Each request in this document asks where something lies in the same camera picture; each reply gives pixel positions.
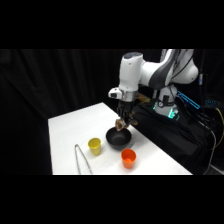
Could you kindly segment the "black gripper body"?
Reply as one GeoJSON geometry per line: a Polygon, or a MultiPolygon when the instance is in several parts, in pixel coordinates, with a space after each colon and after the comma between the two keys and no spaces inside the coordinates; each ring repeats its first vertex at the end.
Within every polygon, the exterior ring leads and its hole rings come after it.
{"type": "Polygon", "coordinates": [[[117,108],[118,116],[121,118],[128,117],[131,114],[133,107],[134,102],[119,101],[117,108]]]}

